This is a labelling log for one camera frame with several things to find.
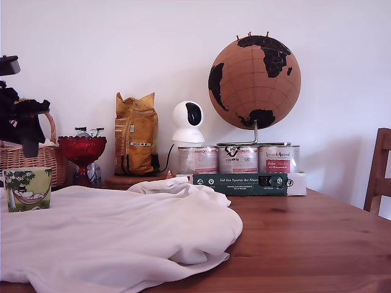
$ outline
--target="mug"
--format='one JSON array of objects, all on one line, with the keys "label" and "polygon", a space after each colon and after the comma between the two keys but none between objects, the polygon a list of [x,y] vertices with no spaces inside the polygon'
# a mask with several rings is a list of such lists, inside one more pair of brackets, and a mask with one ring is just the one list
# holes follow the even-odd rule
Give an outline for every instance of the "mug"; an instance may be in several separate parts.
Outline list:
[{"label": "mug", "polygon": [[52,169],[46,167],[3,170],[4,190],[9,212],[48,209]]}]

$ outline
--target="green box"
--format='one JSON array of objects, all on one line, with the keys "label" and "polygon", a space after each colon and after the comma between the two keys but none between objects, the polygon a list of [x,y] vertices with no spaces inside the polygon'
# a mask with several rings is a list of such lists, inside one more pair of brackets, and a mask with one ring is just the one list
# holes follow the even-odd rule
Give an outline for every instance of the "green box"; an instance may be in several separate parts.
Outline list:
[{"label": "green box", "polygon": [[306,194],[304,173],[193,174],[192,178],[194,185],[205,185],[226,195]]}]

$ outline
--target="red glass bowl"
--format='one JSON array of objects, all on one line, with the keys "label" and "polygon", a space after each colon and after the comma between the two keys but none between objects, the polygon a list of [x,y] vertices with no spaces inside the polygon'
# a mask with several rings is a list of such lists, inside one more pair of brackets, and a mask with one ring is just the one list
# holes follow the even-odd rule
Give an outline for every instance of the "red glass bowl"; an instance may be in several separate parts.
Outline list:
[{"label": "red glass bowl", "polygon": [[58,138],[62,154],[72,163],[79,166],[80,185],[90,185],[87,166],[97,160],[104,151],[105,137],[60,136]]}]

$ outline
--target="pet food can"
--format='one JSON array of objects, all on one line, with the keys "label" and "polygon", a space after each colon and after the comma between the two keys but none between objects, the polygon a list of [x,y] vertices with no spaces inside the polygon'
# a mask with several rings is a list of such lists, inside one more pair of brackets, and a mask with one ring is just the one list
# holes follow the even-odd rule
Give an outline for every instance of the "pet food can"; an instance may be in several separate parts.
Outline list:
[{"label": "pet food can", "polygon": [[179,147],[179,174],[216,174],[217,147]]},{"label": "pet food can", "polygon": [[219,146],[219,173],[258,173],[258,147]]},{"label": "pet food can", "polygon": [[259,152],[261,173],[299,173],[299,145],[262,146]]}]

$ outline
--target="cork globe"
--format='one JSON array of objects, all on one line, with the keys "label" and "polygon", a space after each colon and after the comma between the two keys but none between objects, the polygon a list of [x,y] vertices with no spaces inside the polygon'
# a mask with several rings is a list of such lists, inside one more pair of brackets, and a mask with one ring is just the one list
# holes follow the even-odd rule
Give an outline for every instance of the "cork globe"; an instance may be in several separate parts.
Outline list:
[{"label": "cork globe", "polygon": [[293,53],[262,35],[237,39],[217,56],[209,75],[209,96],[217,113],[242,129],[281,121],[298,100],[301,75]]}]

